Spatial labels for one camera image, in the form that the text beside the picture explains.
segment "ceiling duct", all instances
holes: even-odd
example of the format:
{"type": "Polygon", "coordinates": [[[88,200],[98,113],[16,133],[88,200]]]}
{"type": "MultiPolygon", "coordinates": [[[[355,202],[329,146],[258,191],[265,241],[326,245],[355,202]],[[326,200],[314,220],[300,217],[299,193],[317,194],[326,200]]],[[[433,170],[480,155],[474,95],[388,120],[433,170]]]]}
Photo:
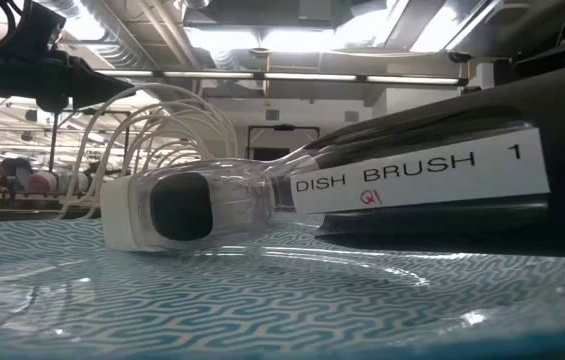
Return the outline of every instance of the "ceiling duct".
{"type": "Polygon", "coordinates": [[[191,9],[203,9],[211,3],[212,0],[184,0],[184,5],[191,9]]]}
{"type": "Polygon", "coordinates": [[[240,71],[240,63],[232,50],[214,50],[210,52],[215,67],[223,71],[240,71]]]}
{"type": "Polygon", "coordinates": [[[115,43],[116,45],[90,46],[93,52],[113,67],[118,69],[157,67],[104,1],[37,0],[37,2],[67,18],[65,29],[78,40],[115,43]]]}

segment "blue patterned mat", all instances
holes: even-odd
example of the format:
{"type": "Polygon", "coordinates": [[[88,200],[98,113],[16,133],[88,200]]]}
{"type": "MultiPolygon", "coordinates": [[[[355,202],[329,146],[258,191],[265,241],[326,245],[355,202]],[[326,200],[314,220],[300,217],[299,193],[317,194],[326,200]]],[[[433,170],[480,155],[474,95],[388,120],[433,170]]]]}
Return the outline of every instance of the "blue patterned mat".
{"type": "Polygon", "coordinates": [[[294,233],[107,250],[99,221],[0,223],[0,356],[475,358],[565,351],[565,259],[347,249],[294,233]]]}

